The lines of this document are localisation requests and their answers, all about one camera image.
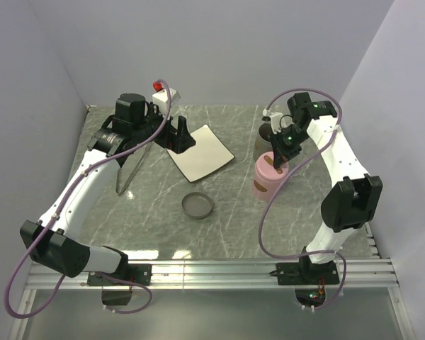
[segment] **gray marble surface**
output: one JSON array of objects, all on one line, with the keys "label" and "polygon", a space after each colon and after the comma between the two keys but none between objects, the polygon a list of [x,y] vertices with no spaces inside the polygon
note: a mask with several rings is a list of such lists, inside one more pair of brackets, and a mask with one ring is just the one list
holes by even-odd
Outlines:
[{"label": "gray marble surface", "polygon": [[[284,106],[278,110],[286,112]],[[254,175],[252,152],[263,106],[179,106],[174,115],[184,115],[192,132],[204,124],[236,156],[228,165],[196,183],[189,183],[166,150],[153,145],[129,189],[118,197],[115,181],[91,209],[81,229],[80,241],[108,245],[148,259],[225,259],[266,257],[259,249],[258,223],[265,207],[251,193]],[[90,108],[73,170],[80,165],[86,145],[113,108]],[[315,151],[309,140],[295,166]],[[122,169],[122,183],[142,154],[129,157]],[[301,169],[280,192],[266,218],[263,238],[276,254],[295,254],[307,245],[321,225],[319,207],[330,190],[322,159]],[[192,220],[181,209],[181,199],[192,191],[214,200],[212,215]],[[362,228],[344,244],[348,257],[371,256]]]}]

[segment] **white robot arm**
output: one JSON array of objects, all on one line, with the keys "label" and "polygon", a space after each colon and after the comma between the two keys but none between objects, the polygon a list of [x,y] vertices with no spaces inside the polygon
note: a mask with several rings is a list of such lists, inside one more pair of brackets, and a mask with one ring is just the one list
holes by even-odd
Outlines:
[{"label": "white robot arm", "polygon": [[332,190],[321,206],[323,222],[305,247],[306,252],[333,251],[308,256],[311,264],[327,264],[350,235],[373,219],[383,183],[378,176],[370,176],[357,160],[343,130],[336,126],[336,111],[329,101],[312,102],[308,93],[297,93],[288,100],[288,107],[293,119],[289,126],[282,113],[263,112],[271,121],[273,132],[269,138],[275,168],[296,157],[307,138],[321,149],[337,130],[331,146],[322,152]]},{"label": "white robot arm", "polygon": [[[34,251],[30,253],[32,260],[69,277],[75,277],[82,271],[98,271],[115,274],[115,278],[121,280],[129,280],[126,254],[110,247],[88,246],[77,241],[80,228],[91,207],[109,181],[116,177],[127,157],[104,162],[89,172],[88,176],[84,170],[110,156],[132,149],[157,130],[168,109],[168,95],[165,89],[157,89],[156,85],[155,89],[158,91],[153,95],[151,103],[146,102],[145,98],[139,94],[121,95],[116,102],[115,114],[109,116],[101,129],[91,138],[79,168],[60,197],[38,222],[24,222],[21,227],[21,237],[28,248],[49,221],[53,217],[57,218]],[[170,94],[171,103],[180,98],[174,89],[170,89]],[[182,153],[196,143],[189,135],[186,119],[182,116],[178,117],[177,129],[171,126],[171,118],[169,118],[154,141],[161,147],[176,153]],[[78,179],[81,179],[80,182],[70,193],[64,209],[57,215],[57,207]]]}]

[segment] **white plate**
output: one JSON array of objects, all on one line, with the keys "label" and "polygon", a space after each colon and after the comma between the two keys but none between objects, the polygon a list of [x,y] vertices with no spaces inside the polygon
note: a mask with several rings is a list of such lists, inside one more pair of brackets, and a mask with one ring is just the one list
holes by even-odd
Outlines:
[{"label": "white plate", "polygon": [[209,126],[204,125],[191,133],[197,144],[182,154],[167,150],[181,173],[189,182],[195,182],[220,169],[234,159]]}]

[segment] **white wall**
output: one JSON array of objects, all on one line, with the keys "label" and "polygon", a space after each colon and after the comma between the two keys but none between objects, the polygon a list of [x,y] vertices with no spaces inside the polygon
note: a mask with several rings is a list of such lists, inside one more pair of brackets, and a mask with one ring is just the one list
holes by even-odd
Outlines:
[{"label": "white wall", "polygon": [[183,103],[340,97],[393,0],[29,0],[82,99],[112,106],[164,77]]},{"label": "white wall", "polygon": [[[2,296],[25,250],[19,228],[62,190],[85,111],[28,2],[0,0],[0,340],[13,321]],[[13,287],[15,308],[27,272]]]},{"label": "white wall", "polygon": [[356,154],[384,183],[378,248],[425,339],[425,0],[395,0],[341,102]]}]

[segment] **pink container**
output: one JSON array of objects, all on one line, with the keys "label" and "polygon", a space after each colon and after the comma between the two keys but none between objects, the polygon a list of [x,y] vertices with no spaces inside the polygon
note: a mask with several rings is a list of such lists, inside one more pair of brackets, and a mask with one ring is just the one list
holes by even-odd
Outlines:
[{"label": "pink container", "polygon": [[288,175],[288,163],[275,170],[273,167],[273,152],[265,152],[255,162],[254,182],[252,191],[259,200],[269,201],[280,183]]}]

